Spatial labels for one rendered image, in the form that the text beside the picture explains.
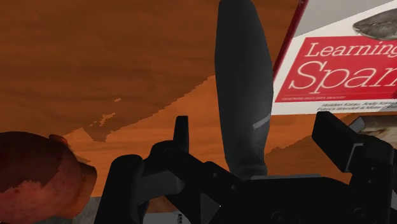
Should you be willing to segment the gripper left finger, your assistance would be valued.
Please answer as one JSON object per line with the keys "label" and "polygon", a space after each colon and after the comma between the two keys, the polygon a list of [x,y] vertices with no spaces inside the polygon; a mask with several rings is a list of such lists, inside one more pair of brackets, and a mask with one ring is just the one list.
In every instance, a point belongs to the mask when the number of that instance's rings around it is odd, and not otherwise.
{"label": "gripper left finger", "polygon": [[189,153],[188,117],[150,155],[123,155],[110,167],[94,224],[143,224],[145,204],[166,196],[191,224],[242,224],[239,178]]}

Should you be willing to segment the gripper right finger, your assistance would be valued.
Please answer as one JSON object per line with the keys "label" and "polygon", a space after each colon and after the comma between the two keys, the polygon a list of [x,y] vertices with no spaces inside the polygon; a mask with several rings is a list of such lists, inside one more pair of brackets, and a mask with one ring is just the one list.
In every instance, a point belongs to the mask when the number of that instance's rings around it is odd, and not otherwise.
{"label": "gripper right finger", "polygon": [[316,114],[312,139],[341,172],[352,174],[349,224],[397,224],[392,197],[397,184],[396,150],[387,142],[358,134],[329,111]]}

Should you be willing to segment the beige flat book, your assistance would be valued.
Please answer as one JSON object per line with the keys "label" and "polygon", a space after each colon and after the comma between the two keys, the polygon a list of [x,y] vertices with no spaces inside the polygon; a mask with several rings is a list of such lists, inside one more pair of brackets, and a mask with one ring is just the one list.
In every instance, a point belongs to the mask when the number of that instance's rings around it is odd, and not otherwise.
{"label": "beige flat book", "polygon": [[359,116],[349,127],[358,134],[375,136],[397,149],[397,115]]}

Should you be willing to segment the red and white book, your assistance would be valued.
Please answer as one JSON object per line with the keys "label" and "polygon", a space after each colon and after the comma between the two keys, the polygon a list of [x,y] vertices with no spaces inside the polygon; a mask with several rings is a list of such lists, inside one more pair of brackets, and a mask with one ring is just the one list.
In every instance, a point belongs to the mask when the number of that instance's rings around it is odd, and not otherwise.
{"label": "red and white book", "polygon": [[273,115],[397,112],[397,0],[299,0]]}

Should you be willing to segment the black elongated rounded object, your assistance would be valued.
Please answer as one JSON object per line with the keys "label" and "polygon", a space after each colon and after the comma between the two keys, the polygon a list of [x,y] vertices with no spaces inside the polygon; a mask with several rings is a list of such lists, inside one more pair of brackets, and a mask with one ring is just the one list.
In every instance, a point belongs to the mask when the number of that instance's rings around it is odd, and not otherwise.
{"label": "black elongated rounded object", "polygon": [[273,69],[252,0],[220,0],[214,53],[225,160],[243,180],[267,175],[264,147],[273,103]]}

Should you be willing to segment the red apple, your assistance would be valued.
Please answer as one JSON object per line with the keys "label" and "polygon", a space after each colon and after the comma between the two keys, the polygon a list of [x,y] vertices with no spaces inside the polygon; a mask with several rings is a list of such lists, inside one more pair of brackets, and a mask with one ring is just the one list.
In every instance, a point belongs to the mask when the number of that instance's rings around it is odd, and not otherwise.
{"label": "red apple", "polygon": [[97,180],[58,135],[0,132],[0,221],[35,224],[82,212]]}

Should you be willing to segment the brown wooden table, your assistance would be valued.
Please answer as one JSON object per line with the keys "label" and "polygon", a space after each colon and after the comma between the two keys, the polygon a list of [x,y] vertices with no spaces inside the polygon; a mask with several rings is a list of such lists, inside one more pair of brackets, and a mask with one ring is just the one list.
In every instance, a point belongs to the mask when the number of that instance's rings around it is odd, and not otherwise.
{"label": "brown wooden table", "polygon": [[225,167],[218,0],[0,0],[0,132],[64,136],[97,169],[146,157],[188,115],[190,153]]}

